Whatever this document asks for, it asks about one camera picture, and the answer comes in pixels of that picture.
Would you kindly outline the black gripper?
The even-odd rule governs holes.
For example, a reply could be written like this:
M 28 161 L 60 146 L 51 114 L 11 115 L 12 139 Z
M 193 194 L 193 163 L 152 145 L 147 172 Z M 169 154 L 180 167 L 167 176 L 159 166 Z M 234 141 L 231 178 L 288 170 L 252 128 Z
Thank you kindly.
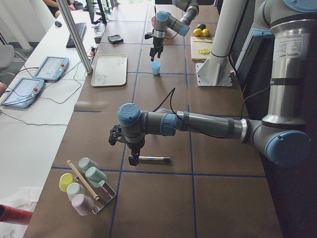
M 140 150 L 144 147 L 145 145 L 145 138 L 143 137 L 140 141 L 136 142 L 136 143 L 127 143 L 128 147 L 131 149 L 131 153 L 135 153 L 134 155 L 130 155 L 128 160 L 129 160 L 129 164 L 132 166 L 136 166 L 137 164 L 139 164 L 138 160 L 139 160 L 139 155 L 140 155 Z
M 154 48 L 150 49 L 151 61 L 154 61 L 155 51 L 158 52 L 158 59 L 160 59 L 161 53 L 163 51 L 163 38 L 154 37 L 153 38 L 153 45 L 154 45 Z

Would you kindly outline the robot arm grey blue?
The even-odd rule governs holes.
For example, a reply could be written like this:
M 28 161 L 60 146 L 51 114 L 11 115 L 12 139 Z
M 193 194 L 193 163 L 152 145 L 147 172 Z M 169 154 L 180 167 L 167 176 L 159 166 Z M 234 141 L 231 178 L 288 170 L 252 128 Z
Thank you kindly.
M 246 0 L 224 0 L 215 33 L 211 55 L 196 64 L 199 86 L 220 86 L 230 47 Z M 127 144 L 131 149 L 130 165 L 139 164 L 140 150 L 146 134 L 174 136 L 176 130 L 201 133 L 220 139 L 237 139 L 253 145 L 271 162 L 295 166 L 310 155 L 312 141 L 302 130 L 300 116 L 303 69 L 311 33 L 317 27 L 316 0 L 256 0 L 254 36 L 274 36 L 268 113 L 262 120 L 212 117 L 166 108 L 140 111 L 128 103 L 117 111 L 118 125 L 110 130 L 109 144 Z M 172 0 L 185 15 L 177 20 L 169 12 L 156 14 L 155 27 L 145 38 L 153 38 L 151 61 L 163 50 L 166 27 L 185 36 L 191 21 L 198 15 L 196 0 Z
M 192 20 L 199 14 L 199 5 L 196 0 L 173 0 L 172 4 L 184 11 L 185 15 L 178 20 L 166 11 L 158 11 L 156 13 L 152 32 L 145 34 L 145 39 L 153 38 L 153 47 L 150 49 L 151 61 L 154 61 L 156 55 L 158 55 L 159 59 L 163 52 L 163 42 L 167 27 L 185 37 L 190 29 L 189 25 Z

